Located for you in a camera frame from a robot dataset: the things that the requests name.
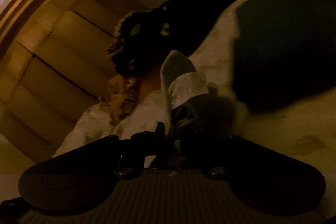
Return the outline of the pale blue towel cloth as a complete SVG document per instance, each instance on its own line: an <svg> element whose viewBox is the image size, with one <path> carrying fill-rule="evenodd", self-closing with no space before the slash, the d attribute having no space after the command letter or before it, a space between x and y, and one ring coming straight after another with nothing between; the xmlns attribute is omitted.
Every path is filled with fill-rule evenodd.
<svg viewBox="0 0 336 224"><path fill-rule="evenodd" d="M145 167L218 165L237 118L232 96L220 94L178 51L171 51L162 64L161 91L165 130L155 136L157 147Z"/></svg>

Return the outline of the dark clothes pile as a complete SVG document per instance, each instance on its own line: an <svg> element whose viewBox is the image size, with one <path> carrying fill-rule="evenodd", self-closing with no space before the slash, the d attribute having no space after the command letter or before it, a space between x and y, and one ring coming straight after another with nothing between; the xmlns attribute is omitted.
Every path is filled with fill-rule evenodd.
<svg viewBox="0 0 336 224"><path fill-rule="evenodd" d="M145 77L172 50L192 55L234 1L168 0L148 11L132 11L119 20L106 54L122 77Z"/></svg>

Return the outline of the floral white bed quilt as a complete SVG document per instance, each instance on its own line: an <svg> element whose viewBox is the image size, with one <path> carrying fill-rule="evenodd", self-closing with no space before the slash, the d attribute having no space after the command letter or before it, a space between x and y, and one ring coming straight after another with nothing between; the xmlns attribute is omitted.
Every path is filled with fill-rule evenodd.
<svg viewBox="0 0 336 224"><path fill-rule="evenodd" d="M191 56L197 69L213 81L221 95L232 96L229 89L233 41L238 36L236 10L246 0L237 0L219 17L201 47ZM318 168L327 181L323 211L335 211L335 91L305 99L287 110L252 117L238 105L239 132L248 140L302 160ZM109 134L123 139L143 130L154 130L163 121L162 96L150 92L118 125L111 124L107 111L96 104L87 109L74 129L56 151L61 155Z"/></svg>

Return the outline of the patterned yellow black blanket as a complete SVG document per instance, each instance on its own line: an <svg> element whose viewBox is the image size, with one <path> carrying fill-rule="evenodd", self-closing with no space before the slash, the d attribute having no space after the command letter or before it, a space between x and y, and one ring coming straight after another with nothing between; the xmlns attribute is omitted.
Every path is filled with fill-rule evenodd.
<svg viewBox="0 0 336 224"><path fill-rule="evenodd" d="M139 100L141 81L133 77L115 75L108 81L108 94L100 97L100 110L110 116L110 124L116 126L132 114Z"/></svg>

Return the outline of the dark folded cloth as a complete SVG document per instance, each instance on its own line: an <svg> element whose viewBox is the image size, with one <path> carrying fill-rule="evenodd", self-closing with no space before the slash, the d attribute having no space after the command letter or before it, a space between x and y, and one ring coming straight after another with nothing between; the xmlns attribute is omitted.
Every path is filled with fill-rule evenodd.
<svg viewBox="0 0 336 224"><path fill-rule="evenodd" d="M236 14L232 89L250 113L335 87L335 0L248 0Z"/></svg>

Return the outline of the wooden wardrobe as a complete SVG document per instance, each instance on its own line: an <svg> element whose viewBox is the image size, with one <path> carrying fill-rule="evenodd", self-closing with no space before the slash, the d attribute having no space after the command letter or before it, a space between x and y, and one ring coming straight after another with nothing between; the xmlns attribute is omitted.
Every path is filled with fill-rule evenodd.
<svg viewBox="0 0 336 224"><path fill-rule="evenodd" d="M4 0L1 141L34 162L50 158L114 76L114 26L135 0Z"/></svg>

